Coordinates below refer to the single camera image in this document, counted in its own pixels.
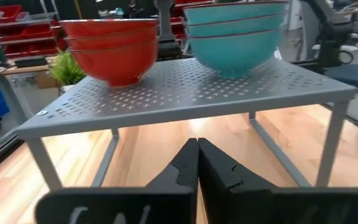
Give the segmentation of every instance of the perforated metal shelf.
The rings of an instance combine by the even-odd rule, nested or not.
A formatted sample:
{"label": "perforated metal shelf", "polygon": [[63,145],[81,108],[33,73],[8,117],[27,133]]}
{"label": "perforated metal shelf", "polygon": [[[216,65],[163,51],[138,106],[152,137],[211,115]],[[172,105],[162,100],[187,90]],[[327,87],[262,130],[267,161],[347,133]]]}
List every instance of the perforated metal shelf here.
{"label": "perforated metal shelf", "polygon": [[86,77],[17,129],[24,139],[181,119],[347,101],[356,89],[271,59],[245,78],[219,78],[196,59],[157,62],[136,85]]}

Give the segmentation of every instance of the red bowl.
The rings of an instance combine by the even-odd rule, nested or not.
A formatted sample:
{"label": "red bowl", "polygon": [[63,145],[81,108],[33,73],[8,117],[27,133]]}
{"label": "red bowl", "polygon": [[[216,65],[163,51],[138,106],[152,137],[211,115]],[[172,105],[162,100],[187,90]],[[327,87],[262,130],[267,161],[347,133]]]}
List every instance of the red bowl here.
{"label": "red bowl", "polygon": [[158,26],[96,37],[65,38],[72,50],[102,50],[154,40]]}
{"label": "red bowl", "polygon": [[69,38],[115,34],[158,25],[158,19],[82,19],[60,21]]}
{"label": "red bowl", "polygon": [[71,50],[82,70],[110,86],[140,81],[157,59],[158,40],[106,50]]}

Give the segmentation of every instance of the metal shelving unit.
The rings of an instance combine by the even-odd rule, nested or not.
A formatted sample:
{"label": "metal shelving unit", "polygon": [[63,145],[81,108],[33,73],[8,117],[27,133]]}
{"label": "metal shelving unit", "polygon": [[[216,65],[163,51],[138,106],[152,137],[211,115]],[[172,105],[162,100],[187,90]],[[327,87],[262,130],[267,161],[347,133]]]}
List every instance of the metal shelving unit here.
{"label": "metal shelving unit", "polygon": [[94,187],[100,186],[119,140],[118,128],[249,113],[250,123],[299,186],[311,184],[256,120],[256,112],[334,102],[316,185],[327,186],[349,100],[356,88],[271,59],[244,78],[219,78],[195,58],[157,62],[142,81],[110,88],[86,77],[17,129],[50,190],[62,188],[41,140],[45,136],[111,129],[112,139]]}
{"label": "metal shelving unit", "polygon": [[30,21],[7,22],[7,23],[1,23],[0,27],[29,25],[29,24],[47,24],[50,21],[51,21],[50,19],[37,19],[37,20],[30,20]]}
{"label": "metal shelving unit", "polygon": [[23,40],[12,40],[12,41],[5,41],[0,42],[0,44],[19,44],[19,43],[28,43],[28,42],[37,42],[43,40],[53,40],[54,37],[43,37],[43,38],[34,38],[34,39],[23,39]]}
{"label": "metal shelving unit", "polygon": [[44,57],[54,56],[55,54],[51,55],[36,55],[36,56],[28,56],[28,57],[17,57],[15,60],[32,60],[32,59],[41,59]]}

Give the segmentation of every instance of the green plant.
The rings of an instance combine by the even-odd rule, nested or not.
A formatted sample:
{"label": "green plant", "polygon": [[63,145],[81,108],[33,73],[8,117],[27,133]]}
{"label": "green plant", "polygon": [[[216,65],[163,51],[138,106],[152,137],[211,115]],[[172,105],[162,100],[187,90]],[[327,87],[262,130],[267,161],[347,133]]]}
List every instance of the green plant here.
{"label": "green plant", "polygon": [[77,84],[86,76],[70,52],[59,51],[55,65],[49,71],[63,85]]}

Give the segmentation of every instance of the stacked bowls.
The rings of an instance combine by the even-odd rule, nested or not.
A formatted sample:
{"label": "stacked bowls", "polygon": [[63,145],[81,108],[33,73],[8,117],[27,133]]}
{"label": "stacked bowls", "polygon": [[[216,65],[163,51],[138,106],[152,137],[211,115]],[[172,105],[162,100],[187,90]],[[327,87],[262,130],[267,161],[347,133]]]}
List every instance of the stacked bowls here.
{"label": "stacked bowls", "polygon": [[157,59],[158,20],[60,21],[69,51],[89,76],[110,86],[139,82]]}
{"label": "stacked bowls", "polygon": [[268,60],[281,36],[286,1],[184,8],[193,55],[223,77],[242,77]]}

